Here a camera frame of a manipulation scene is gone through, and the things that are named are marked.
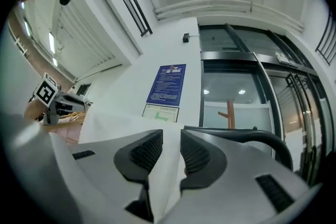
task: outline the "blue poster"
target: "blue poster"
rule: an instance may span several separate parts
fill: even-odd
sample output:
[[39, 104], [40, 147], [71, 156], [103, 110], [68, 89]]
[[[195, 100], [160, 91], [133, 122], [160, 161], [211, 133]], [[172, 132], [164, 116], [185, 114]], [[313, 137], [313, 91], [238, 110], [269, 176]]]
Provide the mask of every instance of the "blue poster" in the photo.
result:
[[186, 65], [161, 66], [157, 72], [147, 103], [180, 105]]

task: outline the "glass door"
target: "glass door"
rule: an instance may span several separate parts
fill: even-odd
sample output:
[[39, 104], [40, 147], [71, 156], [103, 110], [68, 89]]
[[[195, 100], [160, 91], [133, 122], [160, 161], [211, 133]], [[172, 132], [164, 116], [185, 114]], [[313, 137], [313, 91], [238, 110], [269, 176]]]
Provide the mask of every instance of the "glass door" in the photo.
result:
[[321, 154], [321, 123], [311, 85], [305, 76], [267, 70], [275, 90], [283, 124], [285, 143], [294, 171], [310, 185], [316, 180]]

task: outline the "fluorescent light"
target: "fluorescent light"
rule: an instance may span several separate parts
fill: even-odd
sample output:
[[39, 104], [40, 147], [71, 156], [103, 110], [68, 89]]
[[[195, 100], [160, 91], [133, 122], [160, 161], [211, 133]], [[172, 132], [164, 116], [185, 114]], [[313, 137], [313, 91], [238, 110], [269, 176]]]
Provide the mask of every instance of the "fluorescent light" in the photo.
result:
[[57, 60], [55, 58], [53, 58], [52, 60], [53, 60], [52, 62], [54, 63], [54, 66], [57, 67], [58, 66]]
[[55, 53], [55, 39], [52, 33], [49, 33], [49, 46], [50, 50]]
[[25, 27], [26, 27], [27, 35], [31, 36], [30, 31], [29, 31], [29, 26], [28, 26], [28, 23], [26, 21], [25, 21]]

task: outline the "brown wall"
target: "brown wall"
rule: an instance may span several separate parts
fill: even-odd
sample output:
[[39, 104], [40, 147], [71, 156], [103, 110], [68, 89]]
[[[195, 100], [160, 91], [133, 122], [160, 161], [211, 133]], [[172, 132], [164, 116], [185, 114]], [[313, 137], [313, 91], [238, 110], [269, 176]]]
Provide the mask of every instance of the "brown wall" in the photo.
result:
[[73, 83], [59, 73], [51, 64], [49, 64], [43, 56], [37, 51], [30, 39], [26, 36], [23, 31], [21, 24], [17, 20], [14, 12], [10, 13], [8, 17], [8, 23], [15, 37], [20, 37], [20, 43], [27, 49], [27, 60], [30, 62], [32, 67], [43, 76], [44, 72], [47, 72], [53, 79], [57, 81], [59, 85], [62, 85], [62, 91], [67, 92], [73, 86]]

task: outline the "person's arm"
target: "person's arm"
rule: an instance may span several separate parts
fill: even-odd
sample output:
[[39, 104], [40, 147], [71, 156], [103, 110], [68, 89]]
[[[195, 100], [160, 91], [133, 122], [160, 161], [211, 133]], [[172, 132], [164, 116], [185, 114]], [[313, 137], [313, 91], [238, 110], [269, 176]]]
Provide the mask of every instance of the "person's arm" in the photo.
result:
[[35, 120], [42, 113], [47, 112], [47, 107], [38, 99], [32, 100], [32, 102], [28, 103], [24, 117], [26, 119]]

